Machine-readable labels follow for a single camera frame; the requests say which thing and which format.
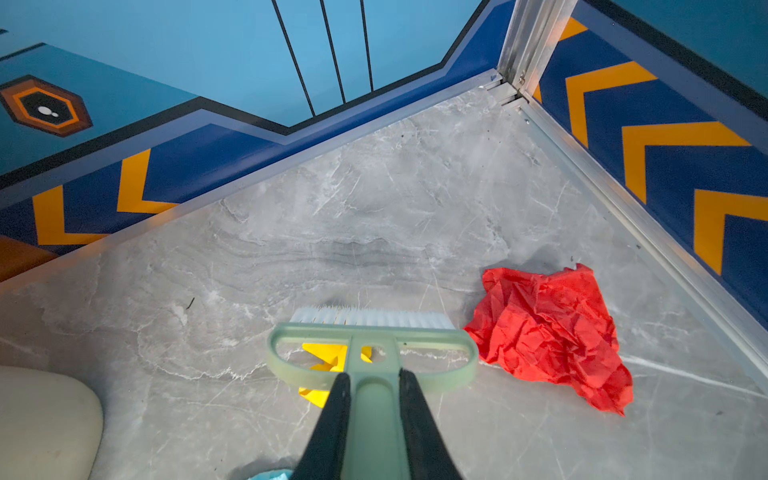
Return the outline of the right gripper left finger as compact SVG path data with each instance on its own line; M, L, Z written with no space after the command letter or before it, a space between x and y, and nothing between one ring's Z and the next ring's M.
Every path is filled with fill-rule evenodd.
M339 373L290 480L339 480L351 409L351 381Z

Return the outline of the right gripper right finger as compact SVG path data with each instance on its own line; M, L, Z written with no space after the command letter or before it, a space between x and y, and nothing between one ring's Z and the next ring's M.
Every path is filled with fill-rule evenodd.
M461 480L417 377L406 369L399 372L399 405L410 478Z

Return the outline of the small cyan paper scrap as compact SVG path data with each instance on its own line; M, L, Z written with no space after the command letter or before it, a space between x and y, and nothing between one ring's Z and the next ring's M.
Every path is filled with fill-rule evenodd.
M248 480L289 480L292 474L291 469L270 470L258 473Z

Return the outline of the green hand brush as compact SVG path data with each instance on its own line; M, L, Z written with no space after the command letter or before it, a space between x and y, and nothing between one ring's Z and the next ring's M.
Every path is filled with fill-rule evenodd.
M314 371L282 358L284 343L348 347L343 372ZM469 384L479 352L463 330L443 313L341 307L304 307L274 327L267 341L267 365L280 380L330 392L339 373L351 381L351 409L340 479L411 479L399 405L402 350L445 350L466 354L466 364L436 373L413 372L425 397Z

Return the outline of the yellow paper ball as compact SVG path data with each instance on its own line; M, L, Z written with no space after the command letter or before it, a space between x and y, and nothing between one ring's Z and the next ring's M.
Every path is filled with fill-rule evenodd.
M343 372L346 366L348 347L334 344L307 344L302 348L305 352L320 360L320 363L311 367L311 370L321 372ZM299 388L299 395L311 404L323 408L329 396L325 390L313 390Z

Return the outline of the crumpled red paper scrap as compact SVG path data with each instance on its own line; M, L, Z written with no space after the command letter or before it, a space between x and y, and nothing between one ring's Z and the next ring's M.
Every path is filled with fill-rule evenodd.
M481 360L519 380L571 387L593 408L624 415L633 379L589 267L553 274L493 268L465 331Z

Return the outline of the cream plastic trash bin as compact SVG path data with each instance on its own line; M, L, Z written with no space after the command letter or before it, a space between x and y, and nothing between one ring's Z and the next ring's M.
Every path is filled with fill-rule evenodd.
M1 477L87 479L103 434L100 400L77 379L1 368Z

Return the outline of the right aluminium corner post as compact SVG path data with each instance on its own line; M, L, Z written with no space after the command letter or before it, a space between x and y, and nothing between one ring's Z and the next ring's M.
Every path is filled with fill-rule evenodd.
M532 98L565 31L577 0L516 0L497 70L519 94Z

